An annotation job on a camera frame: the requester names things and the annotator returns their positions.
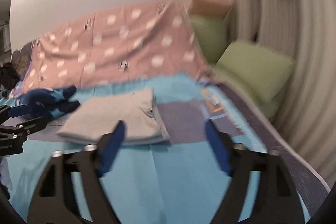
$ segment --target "screw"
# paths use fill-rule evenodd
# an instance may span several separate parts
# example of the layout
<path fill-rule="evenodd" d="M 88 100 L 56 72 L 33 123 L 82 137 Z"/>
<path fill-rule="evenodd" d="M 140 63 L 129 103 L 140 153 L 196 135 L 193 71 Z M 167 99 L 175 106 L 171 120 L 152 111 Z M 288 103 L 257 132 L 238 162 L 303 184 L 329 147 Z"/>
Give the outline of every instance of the screw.
<path fill-rule="evenodd" d="M 237 150 L 246 150 L 245 145 L 243 145 L 242 143 L 235 143 L 235 144 L 233 145 L 233 148 L 234 148 L 234 149 L 237 149 Z"/>
<path fill-rule="evenodd" d="M 93 151 L 97 149 L 97 145 L 95 144 L 89 144 L 84 147 L 84 151 Z"/>
<path fill-rule="evenodd" d="M 273 156 L 279 156 L 280 155 L 280 151 L 276 150 L 276 149 L 271 149 L 268 153 L 270 155 L 273 155 Z"/>
<path fill-rule="evenodd" d="M 52 153 L 52 156 L 53 157 L 60 157 L 60 156 L 62 156 L 63 155 L 63 152 L 61 151 L 61 150 L 57 150 L 57 151 L 54 151 L 53 153 Z"/>

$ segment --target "brown pillow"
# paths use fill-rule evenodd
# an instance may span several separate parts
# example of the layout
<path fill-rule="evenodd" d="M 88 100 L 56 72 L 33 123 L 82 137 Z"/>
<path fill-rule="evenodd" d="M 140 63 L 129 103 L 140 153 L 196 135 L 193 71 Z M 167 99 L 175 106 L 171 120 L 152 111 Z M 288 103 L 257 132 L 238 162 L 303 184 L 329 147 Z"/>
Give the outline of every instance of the brown pillow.
<path fill-rule="evenodd" d="M 224 18 L 234 3 L 234 0 L 191 0 L 189 13 Z"/>

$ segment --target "black bag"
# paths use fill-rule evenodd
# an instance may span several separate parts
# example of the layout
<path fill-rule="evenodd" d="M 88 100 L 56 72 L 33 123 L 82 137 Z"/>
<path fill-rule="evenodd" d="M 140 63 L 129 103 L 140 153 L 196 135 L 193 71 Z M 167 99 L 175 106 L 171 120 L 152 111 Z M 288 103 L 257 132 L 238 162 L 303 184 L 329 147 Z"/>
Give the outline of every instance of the black bag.
<path fill-rule="evenodd" d="M 5 89 L 11 90 L 16 86 L 16 83 L 20 81 L 20 77 L 16 70 L 13 68 L 12 63 L 5 63 L 0 68 L 0 84 L 2 84 Z"/>

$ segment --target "bed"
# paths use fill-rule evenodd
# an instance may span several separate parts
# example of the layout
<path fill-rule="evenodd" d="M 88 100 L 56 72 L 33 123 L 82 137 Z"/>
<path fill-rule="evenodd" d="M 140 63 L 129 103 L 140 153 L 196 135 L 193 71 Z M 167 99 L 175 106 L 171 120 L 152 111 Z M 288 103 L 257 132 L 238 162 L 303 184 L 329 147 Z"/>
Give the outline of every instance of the bed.
<path fill-rule="evenodd" d="M 122 17 L 122 24 L 118 23 L 118 17 Z M 171 40 L 165 33 L 172 29 L 177 37 L 173 34 Z M 115 37 L 123 39 L 124 44 L 112 52 L 110 45 Z M 188 15 L 178 1 L 97 12 L 39 36 L 22 51 L 25 55 L 31 54 L 31 61 L 13 94 L 75 84 L 78 90 L 72 99 L 83 104 L 94 96 L 154 89 L 170 140 L 123 146 L 113 170 L 101 179 L 123 223 L 211 221 L 230 178 L 219 169 L 206 140 L 204 123 L 209 118 L 219 130 L 230 134 L 234 142 L 243 143 L 250 150 L 280 152 L 296 185 L 306 221 L 330 191 L 319 174 L 286 144 L 252 101 L 238 95 L 229 85 L 209 82 L 208 65 L 199 51 Z M 85 62 L 82 62 L 83 51 Z M 164 59 L 154 58 L 158 55 Z M 102 56 L 109 57 L 109 61 L 102 61 Z M 92 65 L 87 66 L 93 58 L 94 69 Z M 223 115 L 208 111 L 202 95 L 204 88 L 224 106 Z M 14 99 L 2 99 L 0 103 L 13 105 Z M 10 203 L 23 219 L 27 217 L 34 187 L 52 152 L 83 148 L 56 134 L 67 119 L 68 116 L 64 116 L 50 122 L 45 130 L 29 136 L 23 145 L 23 154 L 7 159 L 12 184 Z M 12 118 L 6 124 L 16 125 L 19 121 L 20 117 Z M 73 175 L 73 180 L 80 212 L 90 220 L 78 174 Z M 251 214 L 258 180 L 259 173 L 252 172 L 240 220 Z"/>

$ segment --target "navy blue garment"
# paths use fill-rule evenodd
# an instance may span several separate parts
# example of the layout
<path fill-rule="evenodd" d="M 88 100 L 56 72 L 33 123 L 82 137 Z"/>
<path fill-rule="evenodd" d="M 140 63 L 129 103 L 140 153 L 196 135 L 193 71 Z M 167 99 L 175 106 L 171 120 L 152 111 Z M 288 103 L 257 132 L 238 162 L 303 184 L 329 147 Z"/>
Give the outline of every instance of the navy blue garment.
<path fill-rule="evenodd" d="M 14 106 L 30 105 L 27 119 L 47 117 L 49 120 L 73 112 L 80 106 L 79 101 L 69 101 L 77 88 L 72 85 L 64 89 L 34 89 L 16 98 Z"/>

